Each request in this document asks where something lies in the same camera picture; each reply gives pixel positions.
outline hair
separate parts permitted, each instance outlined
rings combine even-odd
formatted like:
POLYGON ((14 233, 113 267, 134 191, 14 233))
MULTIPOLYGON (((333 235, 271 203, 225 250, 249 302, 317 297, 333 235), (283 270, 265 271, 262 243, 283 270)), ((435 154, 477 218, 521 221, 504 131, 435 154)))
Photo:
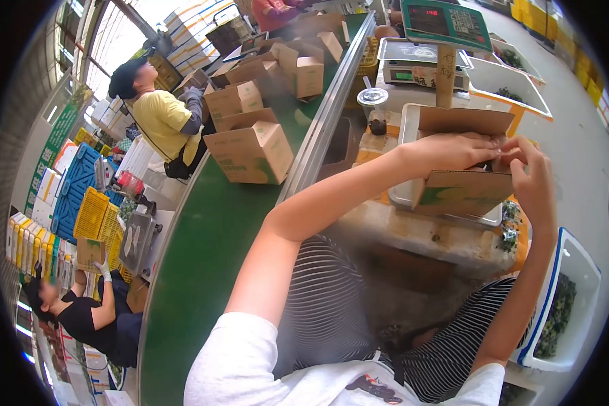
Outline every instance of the hair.
POLYGON ((41 310, 41 305, 43 304, 43 300, 38 296, 38 292, 41 290, 41 277, 33 277, 30 282, 23 284, 23 289, 25 294, 27 295, 27 300, 29 301, 29 305, 32 308, 32 311, 36 314, 39 320, 42 320, 46 323, 54 324, 54 328, 57 329, 59 323, 57 321, 56 316, 50 312, 44 312, 41 310))

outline black cap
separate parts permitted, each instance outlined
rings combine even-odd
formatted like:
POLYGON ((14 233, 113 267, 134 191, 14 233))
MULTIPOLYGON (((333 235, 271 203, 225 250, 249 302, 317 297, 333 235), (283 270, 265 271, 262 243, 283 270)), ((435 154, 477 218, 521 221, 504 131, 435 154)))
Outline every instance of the black cap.
POLYGON ((41 299, 40 296, 38 296, 38 292, 41 289, 41 271, 42 268, 40 267, 39 263, 36 263, 36 265, 39 267, 36 271, 36 274, 38 276, 32 277, 32 279, 23 284, 23 289, 27 295, 27 301, 29 302, 29 306, 32 308, 32 311, 34 313, 36 313, 36 316, 45 322, 52 322, 54 324, 54 326, 56 327, 58 322, 57 322, 57 318, 54 317, 54 314, 49 313, 49 312, 44 312, 41 310, 41 306, 43 305, 43 300, 41 299))
POLYGON ((133 81, 136 78, 138 69, 146 63, 147 55, 137 59, 124 62, 119 68, 115 69, 110 78, 108 95, 112 98, 119 96, 120 99, 133 99, 138 92, 133 89, 133 81))

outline gray glove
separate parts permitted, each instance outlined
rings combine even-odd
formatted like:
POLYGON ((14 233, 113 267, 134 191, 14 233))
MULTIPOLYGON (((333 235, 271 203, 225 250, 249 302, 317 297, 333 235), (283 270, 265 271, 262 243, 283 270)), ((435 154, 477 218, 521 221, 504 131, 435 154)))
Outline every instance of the gray glove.
POLYGON ((181 102, 187 102, 187 100, 196 99, 201 100, 204 91, 195 86, 185 86, 184 92, 179 96, 181 102))

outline cup lid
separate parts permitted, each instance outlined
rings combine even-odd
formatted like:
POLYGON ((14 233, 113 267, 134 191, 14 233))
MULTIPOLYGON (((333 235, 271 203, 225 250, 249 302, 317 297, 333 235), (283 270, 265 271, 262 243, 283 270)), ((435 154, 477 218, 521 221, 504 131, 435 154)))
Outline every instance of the cup lid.
POLYGON ((380 105, 388 100, 388 92, 380 88, 363 89, 358 93, 358 104, 366 107, 380 105))

